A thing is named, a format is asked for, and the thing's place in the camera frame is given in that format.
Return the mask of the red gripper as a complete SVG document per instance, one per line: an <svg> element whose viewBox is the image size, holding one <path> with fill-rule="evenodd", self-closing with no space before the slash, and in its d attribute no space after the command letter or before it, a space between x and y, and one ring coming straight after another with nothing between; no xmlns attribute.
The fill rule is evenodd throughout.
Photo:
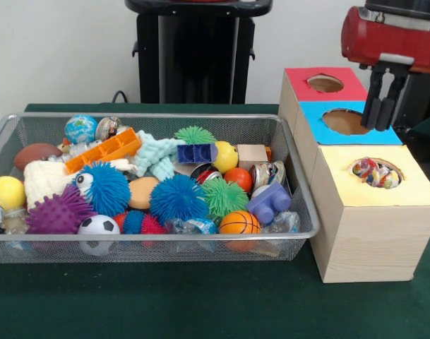
<svg viewBox="0 0 430 339"><path fill-rule="evenodd" d="M351 62L374 66L379 61L406 64L411 72L430 73L430 23L425 28L403 27L401 23L378 22L378 12L353 6L341 31L341 54ZM380 93L386 69L372 69L361 125L385 131L390 128L407 76L394 74L387 96Z"/></svg>

